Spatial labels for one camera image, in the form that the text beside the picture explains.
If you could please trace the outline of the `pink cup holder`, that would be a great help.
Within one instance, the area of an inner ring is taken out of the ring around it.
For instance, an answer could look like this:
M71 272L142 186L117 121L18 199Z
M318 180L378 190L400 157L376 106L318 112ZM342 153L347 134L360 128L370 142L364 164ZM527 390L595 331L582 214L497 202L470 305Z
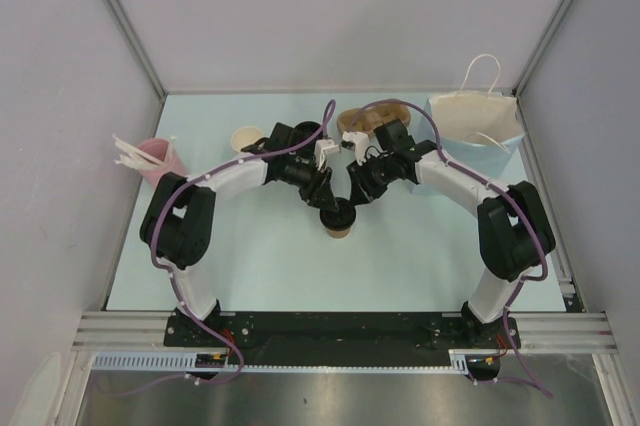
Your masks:
M166 173L175 173L179 176L187 175L186 167L175 149L172 139L150 138L140 143L137 148L157 160L157 163L149 161L150 166L140 170L143 179L153 189L157 187L160 179Z

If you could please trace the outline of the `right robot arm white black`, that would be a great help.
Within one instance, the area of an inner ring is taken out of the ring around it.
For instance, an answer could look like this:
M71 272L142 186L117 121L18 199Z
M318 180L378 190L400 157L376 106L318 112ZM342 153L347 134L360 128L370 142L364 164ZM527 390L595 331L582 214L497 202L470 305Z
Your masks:
M503 184L457 162L436 140L415 142L405 125L393 120L374 132L380 151L369 155L364 132L345 132L342 144L355 154L347 167L353 205L380 198L389 184L406 180L449 198L477 221L485 270L461 309L461 334L473 347L493 340L503 314L526 282L548 277L547 255L556 240L536 187L521 181Z

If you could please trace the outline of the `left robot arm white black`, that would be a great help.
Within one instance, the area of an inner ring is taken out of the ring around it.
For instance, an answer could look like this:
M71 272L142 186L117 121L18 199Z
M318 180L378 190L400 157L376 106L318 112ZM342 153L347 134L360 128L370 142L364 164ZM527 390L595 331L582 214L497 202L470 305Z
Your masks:
M210 172L192 179L166 173L159 180L140 238L154 265L168 273L179 310L191 314L185 331L197 344L210 345L221 333L220 320L211 315L219 309L218 299L197 266L211 241L218 200L280 181L296 187L312 208L339 210L327 157L340 146L321 128L313 131L314 125L278 123L270 136L246 142L234 159Z

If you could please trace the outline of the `light blue paper bag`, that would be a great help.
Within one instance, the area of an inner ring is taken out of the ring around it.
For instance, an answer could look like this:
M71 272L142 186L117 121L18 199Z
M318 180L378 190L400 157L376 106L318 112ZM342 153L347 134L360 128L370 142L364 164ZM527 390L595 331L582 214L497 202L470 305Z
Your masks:
M480 91L461 84L457 90L435 94L424 110L436 123L443 149L479 173L501 176L524 130L517 118L517 100L494 91Z

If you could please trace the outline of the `single brown paper cup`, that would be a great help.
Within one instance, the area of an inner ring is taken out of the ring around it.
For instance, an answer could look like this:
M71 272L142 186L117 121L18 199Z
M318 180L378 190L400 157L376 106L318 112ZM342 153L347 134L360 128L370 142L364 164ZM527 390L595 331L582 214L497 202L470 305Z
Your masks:
M350 234L351 227L347 227L347 228L344 228L344 229L326 228L325 231L333 239L343 239L343 238L346 238Z

